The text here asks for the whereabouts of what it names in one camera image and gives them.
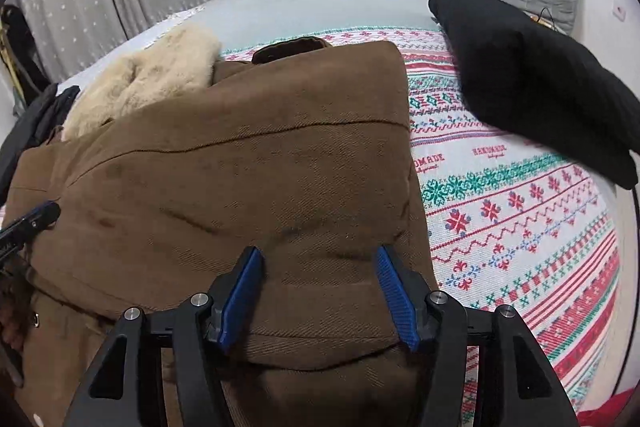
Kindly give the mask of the brown coat with fur collar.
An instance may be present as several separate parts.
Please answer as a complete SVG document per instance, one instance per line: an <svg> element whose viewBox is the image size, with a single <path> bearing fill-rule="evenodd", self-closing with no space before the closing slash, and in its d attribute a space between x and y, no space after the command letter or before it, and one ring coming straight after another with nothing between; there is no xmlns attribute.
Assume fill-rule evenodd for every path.
<svg viewBox="0 0 640 427"><path fill-rule="evenodd" d="M26 150L6 215L49 199L61 214L30 251L25 414L61 425L111 321L177 306L254 245L266 279L230 355L235 421L404 425L416 369L371 257L390 244L434 275L405 61L445 51L438 32L401 31L222 62L204 90Z"/></svg>

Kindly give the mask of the hanging dark clothes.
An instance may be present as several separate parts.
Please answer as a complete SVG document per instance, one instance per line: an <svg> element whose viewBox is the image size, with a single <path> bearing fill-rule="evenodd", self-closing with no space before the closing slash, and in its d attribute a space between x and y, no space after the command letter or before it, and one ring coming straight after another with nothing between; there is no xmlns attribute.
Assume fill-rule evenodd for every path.
<svg viewBox="0 0 640 427"><path fill-rule="evenodd" d="M23 12L13 4L1 7L1 60L9 73L14 95L14 115L26 108L50 86L39 64L34 36Z"/></svg>

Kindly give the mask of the folded dark garment on bed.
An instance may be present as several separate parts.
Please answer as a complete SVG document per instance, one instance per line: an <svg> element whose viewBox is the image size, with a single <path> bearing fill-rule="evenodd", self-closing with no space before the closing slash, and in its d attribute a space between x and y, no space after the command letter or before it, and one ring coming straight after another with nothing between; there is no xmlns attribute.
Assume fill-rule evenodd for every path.
<svg viewBox="0 0 640 427"><path fill-rule="evenodd" d="M18 118L1 145L1 205L8 199L9 188L22 153L42 145L56 128L62 126L79 93L80 88L72 86L58 94L58 87L51 84Z"/></svg>

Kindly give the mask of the patterned knit bedspread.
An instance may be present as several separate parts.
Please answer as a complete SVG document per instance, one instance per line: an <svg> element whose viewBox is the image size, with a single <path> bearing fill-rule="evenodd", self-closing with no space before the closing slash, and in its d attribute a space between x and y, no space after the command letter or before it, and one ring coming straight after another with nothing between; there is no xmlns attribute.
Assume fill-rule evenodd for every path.
<svg viewBox="0 0 640 427"><path fill-rule="evenodd" d="M626 257L614 187L466 110L426 0L215 0L186 18L240 60L300 35L393 41L408 69L411 150L439 282L477 309L516 306L576 409L608 396L613 373L602 360Z"/></svg>

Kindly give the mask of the red plastic stool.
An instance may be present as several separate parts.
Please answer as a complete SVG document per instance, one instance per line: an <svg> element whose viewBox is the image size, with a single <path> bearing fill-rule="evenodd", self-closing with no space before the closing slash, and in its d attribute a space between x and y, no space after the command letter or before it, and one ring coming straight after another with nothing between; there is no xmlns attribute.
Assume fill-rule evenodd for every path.
<svg viewBox="0 0 640 427"><path fill-rule="evenodd" d="M577 414L578 424L591 427L638 426L639 388L613 395L600 407Z"/></svg>

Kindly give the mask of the black sweater on bed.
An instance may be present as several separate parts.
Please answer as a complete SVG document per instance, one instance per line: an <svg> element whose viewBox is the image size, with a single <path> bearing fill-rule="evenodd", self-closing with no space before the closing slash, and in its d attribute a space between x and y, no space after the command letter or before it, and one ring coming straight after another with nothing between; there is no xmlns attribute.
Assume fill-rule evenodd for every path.
<svg viewBox="0 0 640 427"><path fill-rule="evenodd" d="M631 190L638 183L639 100L582 44L500 0L430 0L463 103Z"/></svg>

